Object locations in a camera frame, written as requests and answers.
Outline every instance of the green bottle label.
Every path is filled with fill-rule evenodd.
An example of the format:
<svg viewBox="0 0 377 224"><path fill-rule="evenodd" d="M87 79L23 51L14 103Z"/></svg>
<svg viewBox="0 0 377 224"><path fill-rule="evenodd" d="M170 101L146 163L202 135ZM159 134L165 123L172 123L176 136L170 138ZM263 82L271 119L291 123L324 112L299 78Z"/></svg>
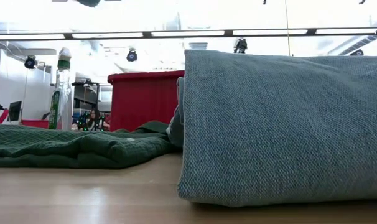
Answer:
<svg viewBox="0 0 377 224"><path fill-rule="evenodd" d="M58 106L60 104L60 91L55 91L52 96L49 114L49 129L57 129Z"/></svg>

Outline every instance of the plastic bottle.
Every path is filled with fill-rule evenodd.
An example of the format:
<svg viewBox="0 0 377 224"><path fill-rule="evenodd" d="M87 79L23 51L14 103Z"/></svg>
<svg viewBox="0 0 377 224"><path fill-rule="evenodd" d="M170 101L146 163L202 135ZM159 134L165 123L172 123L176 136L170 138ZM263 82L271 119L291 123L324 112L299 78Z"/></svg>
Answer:
<svg viewBox="0 0 377 224"><path fill-rule="evenodd" d="M56 71L56 89L52 95L49 129L71 131L72 126L72 81L70 75L71 53L67 48L60 51Z"/></svg>

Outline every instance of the person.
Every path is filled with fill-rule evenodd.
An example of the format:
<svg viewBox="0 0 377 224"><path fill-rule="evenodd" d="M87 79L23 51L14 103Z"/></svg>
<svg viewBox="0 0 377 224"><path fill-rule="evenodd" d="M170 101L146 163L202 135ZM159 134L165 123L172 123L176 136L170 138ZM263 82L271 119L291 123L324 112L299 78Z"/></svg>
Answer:
<svg viewBox="0 0 377 224"><path fill-rule="evenodd" d="M100 131L101 129L104 129L104 128L109 129L109 124L107 124L106 121L99 122L99 120L100 120L100 111L96 108L93 108L90 111L90 117L88 121L88 130Z"/></svg>

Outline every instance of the computer monitor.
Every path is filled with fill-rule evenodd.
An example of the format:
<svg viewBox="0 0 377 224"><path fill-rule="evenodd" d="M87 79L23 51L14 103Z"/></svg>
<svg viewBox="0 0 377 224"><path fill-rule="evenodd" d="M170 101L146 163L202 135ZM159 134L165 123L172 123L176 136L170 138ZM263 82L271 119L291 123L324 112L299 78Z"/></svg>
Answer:
<svg viewBox="0 0 377 224"><path fill-rule="evenodd" d="M18 121L20 118L21 101L13 102L9 106L10 121Z"/></svg>

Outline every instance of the textured fabric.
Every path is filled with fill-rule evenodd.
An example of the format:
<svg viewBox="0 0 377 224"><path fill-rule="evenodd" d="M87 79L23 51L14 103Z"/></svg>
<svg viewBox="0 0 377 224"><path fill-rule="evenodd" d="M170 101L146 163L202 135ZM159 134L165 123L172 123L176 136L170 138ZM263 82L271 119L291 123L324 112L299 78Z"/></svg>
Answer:
<svg viewBox="0 0 377 224"><path fill-rule="evenodd" d="M377 198L377 57L185 56L180 197Z"/></svg>
<svg viewBox="0 0 377 224"><path fill-rule="evenodd" d="M100 133L0 125L0 167L121 169L172 152L166 127Z"/></svg>
<svg viewBox="0 0 377 224"><path fill-rule="evenodd" d="M184 78L180 77L177 79L177 98L179 103L166 129L170 142L179 148L183 147L184 142L183 86Z"/></svg>

